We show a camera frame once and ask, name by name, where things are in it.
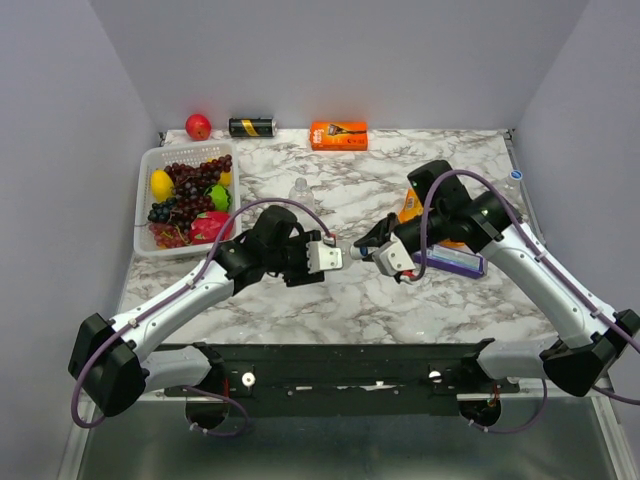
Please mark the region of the clear bottle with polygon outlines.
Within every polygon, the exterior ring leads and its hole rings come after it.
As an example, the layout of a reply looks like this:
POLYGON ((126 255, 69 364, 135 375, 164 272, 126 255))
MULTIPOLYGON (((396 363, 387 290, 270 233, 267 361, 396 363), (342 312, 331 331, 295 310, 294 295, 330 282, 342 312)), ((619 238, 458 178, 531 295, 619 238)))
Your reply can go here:
POLYGON ((510 172, 509 172, 509 174, 506 176, 506 178, 504 180, 504 183, 503 183, 504 190, 506 192, 508 192, 509 194, 511 194, 511 195, 520 195, 521 194, 521 184, 522 184, 523 178, 522 178, 522 180, 520 182, 516 182, 514 180, 511 180, 509 178, 510 172))
POLYGON ((342 253, 342 261, 344 265, 350 265, 355 261, 352 253, 352 245, 349 242, 342 243, 340 245, 340 250, 342 253))
POLYGON ((315 196, 305 178, 298 177, 294 181, 289 191, 289 199, 304 205, 311 211, 315 210, 315 196))

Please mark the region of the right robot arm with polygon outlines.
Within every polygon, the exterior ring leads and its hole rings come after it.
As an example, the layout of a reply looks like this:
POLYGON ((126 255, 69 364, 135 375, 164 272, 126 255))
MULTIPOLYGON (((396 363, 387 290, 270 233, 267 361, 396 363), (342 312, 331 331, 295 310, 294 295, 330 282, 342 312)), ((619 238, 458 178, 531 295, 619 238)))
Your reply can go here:
POLYGON ((465 171, 445 160, 426 163, 408 180, 424 211, 402 223, 389 214, 354 250, 397 282, 416 282, 426 272, 412 256, 443 241, 465 244, 507 275, 554 326, 551 337, 533 341, 488 341, 460 367, 460 379, 480 392, 507 377, 539 378, 583 397, 621 356, 639 345, 639 317, 617 311, 589 292, 542 245, 522 215, 492 185, 471 197, 461 183, 465 171))

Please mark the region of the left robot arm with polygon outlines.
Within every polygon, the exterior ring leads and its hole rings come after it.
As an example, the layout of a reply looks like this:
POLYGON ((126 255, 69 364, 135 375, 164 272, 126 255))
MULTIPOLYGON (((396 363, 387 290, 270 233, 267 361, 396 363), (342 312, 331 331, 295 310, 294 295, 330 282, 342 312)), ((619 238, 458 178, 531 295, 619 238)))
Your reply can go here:
POLYGON ((68 371, 76 383, 71 412, 86 393, 102 414, 114 417, 147 392, 179 387, 228 400, 230 384, 220 354, 205 344, 173 350, 161 344, 210 307, 260 282, 282 277, 289 287, 319 283, 319 250, 334 245, 326 226, 304 230, 279 205, 267 207, 254 226, 216 240, 196 267, 140 307, 109 320, 98 314, 80 325, 68 371))

